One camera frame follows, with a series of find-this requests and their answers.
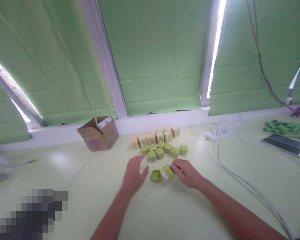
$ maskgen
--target phone screen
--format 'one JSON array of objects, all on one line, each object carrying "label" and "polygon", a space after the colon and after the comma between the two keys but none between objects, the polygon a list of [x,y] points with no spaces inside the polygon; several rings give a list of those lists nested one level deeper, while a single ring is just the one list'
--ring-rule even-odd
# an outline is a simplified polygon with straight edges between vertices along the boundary
[{"label": "phone screen", "polygon": [[278,134],[271,135],[269,138],[272,138],[272,139],[275,139],[277,141],[289,144],[289,145],[294,146],[296,148],[300,148],[300,142],[298,142],[296,140],[293,140],[293,139],[290,139],[290,138],[280,136]]},{"label": "phone screen", "polygon": [[300,156],[300,148],[294,147],[294,146],[286,144],[284,142],[280,142],[280,141],[275,140],[270,137],[264,138],[262,141],[265,143],[268,143],[274,147],[281,148],[282,150],[284,150],[286,152],[290,152],[294,155]]}]

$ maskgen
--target green jar lid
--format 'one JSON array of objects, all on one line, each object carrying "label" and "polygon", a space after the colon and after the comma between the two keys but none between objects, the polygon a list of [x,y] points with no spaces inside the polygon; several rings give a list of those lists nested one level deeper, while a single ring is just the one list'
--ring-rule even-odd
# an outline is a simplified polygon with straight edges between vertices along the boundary
[{"label": "green jar lid", "polygon": [[165,174],[168,176],[169,179],[174,177],[174,173],[171,170],[171,168],[169,167],[169,165],[165,165],[162,169],[163,172],[165,172]]},{"label": "green jar lid", "polygon": [[163,154],[163,153],[164,153],[164,151],[163,151],[162,148],[158,148],[158,149],[156,150],[156,154],[158,154],[158,155]]},{"label": "green jar lid", "polygon": [[141,152],[145,152],[145,151],[147,151],[148,150],[148,146],[142,146],[141,148],[140,148],[140,151]]},{"label": "green jar lid", "polygon": [[159,142],[158,147],[163,148],[164,147],[164,142]]},{"label": "green jar lid", "polygon": [[149,147],[149,150],[151,151],[154,151],[154,150],[156,150],[157,149],[157,146],[156,145],[154,145],[154,144],[152,144],[150,147]]},{"label": "green jar lid", "polygon": [[173,146],[169,143],[167,143],[166,145],[164,145],[164,149],[168,149],[171,150],[171,148],[173,148]]},{"label": "green jar lid", "polygon": [[181,150],[181,152],[188,152],[189,151],[187,145],[180,145],[180,150]]},{"label": "green jar lid", "polygon": [[174,153],[174,154],[178,154],[178,153],[180,152],[180,149],[177,148],[177,147],[173,147],[173,148],[171,149],[171,152]]},{"label": "green jar lid", "polygon": [[151,173],[151,179],[153,182],[160,182],[161,181],[161,171],[153,170]]},{"label": "green jar lid", "polygon": [[156,157],[155,151],[148,152],[148,158],[153,158],[153,157]]}]

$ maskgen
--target table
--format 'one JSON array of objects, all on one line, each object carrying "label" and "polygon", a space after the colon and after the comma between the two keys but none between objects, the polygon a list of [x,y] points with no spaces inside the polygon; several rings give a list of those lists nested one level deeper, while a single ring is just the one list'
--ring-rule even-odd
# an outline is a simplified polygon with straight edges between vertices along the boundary
[{"label": "table", "polygon": [[[300,123],[300,118],[276,115],[247,120],[261,129],[270,118]],[[201,133],[211,125],[196,127]],[[267,134],[243,124],[240,136],[222,139],[220,159],[234,173],[253,184],[276,207],[296,237],[300,237],[300,167],[272,148],[261,145]],[[89,239],[106,213],[124,176],[130,158],[139,151],[129,150],[130,136],[120,136],[111,150],[92,153],[83,142],[3,153],[24,156],[22,161],[40,159],[20,168],[0,183],[5,196],[12,199],[0,209],[13,209],[18,194],[12,189],[53,188],[69,192],[68,211],[55,222],[49,239]],[[222,169],[215,157],[213,142],[202,140],[190,128],[181,128],[181,136],[172,145],[187,144],[189,155],[182,157],[221,190],[250,209],[286,236],[273,214],[242,185]],[[173,158],[151,164],[149,173],[171,164]],[[185,187],[175,176],[170,181],[152,182],[150,174],[132,198],[120,230],[119,239],[235,239],[212,204],[198,191]]]}]

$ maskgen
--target green curtain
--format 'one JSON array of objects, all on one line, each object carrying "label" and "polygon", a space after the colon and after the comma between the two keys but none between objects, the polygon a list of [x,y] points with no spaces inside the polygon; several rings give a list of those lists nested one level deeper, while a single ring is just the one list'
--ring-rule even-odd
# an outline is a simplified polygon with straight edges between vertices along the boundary
[{"label": "green curtain", "polygon": [[25,122],[0,86],[0,144],[28,139],[30,136]]},{"label": "green curtain", "polygon": [[98,2],[129,116],[199,109],[211,1]]},{"label": "green curtain", "polygon": [[48,126],[117,118],[78,0],[0,0],[0,63]]},{"label": "green curtain", "polygon": [[[253,2],[250,0],[254,22]],[[258,42],[264,71],[274,93],[286,102],[300,62],[300,0],[258,0]],[[227,1],[223,38],[216,60],[210,114],[280,107],[270,93],[258,64],[246,2]],[[300,77],[294,103],[300,103]]]}]

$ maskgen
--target white power strip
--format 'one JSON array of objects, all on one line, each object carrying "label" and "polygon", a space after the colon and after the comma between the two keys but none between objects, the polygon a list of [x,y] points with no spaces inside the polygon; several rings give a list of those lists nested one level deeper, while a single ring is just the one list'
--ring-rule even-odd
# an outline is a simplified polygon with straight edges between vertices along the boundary
[{"label": "white power strip", "polygon": [[[240,126],[240,123],[233,123],[229,126],[227,126],[227,125],[220,126],[219,127],[220,139],[236,135],[239,126]],[[213,131],[207,132],[204,135],[204,137],[210,139],[212,142],[218,140],[219,134],[218,134],[218,136],[216,135],[217,130],[218,130],[217,127],[215,127],[213,129]]]}]

